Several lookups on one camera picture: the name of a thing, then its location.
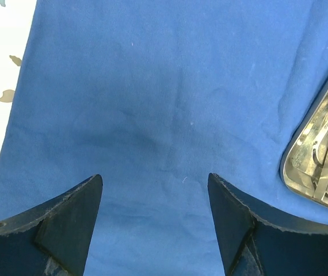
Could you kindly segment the steel instrument tray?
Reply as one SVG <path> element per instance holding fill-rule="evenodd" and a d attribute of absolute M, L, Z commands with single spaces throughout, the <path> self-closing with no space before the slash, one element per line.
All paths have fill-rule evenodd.
<path fill-rule="evenodd" d="M 280 174 L 290 190 L 328 208 L 328 78 L 283 153 Z"/>

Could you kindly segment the blue surgical cloth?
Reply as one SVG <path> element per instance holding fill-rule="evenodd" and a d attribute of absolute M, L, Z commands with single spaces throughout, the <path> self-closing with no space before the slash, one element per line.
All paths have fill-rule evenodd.
<path fill-rule="evenodd" d="M 215 173 L 295 216 L 280 160 L 328 76 L 328 1 L 38 1 L 0 220 L 100 174 L 86 275 L 223 275 Z"/>

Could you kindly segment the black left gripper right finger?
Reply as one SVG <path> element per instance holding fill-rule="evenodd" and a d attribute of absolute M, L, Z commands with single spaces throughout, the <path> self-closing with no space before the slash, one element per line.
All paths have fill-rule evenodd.
<path fill-rule="evenodd" d="M 226 275 L 328 275 L 328 225 L 283 212 L 217 174 L 208 194 Z"/>

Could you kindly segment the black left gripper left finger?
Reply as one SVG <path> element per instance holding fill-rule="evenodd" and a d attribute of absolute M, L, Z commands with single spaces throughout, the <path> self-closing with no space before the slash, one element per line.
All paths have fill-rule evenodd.
<path fill-rule="evenodd" d="M 83 275 L 102 188 L 94 175 L 0 221 L 0 275 Z"/>

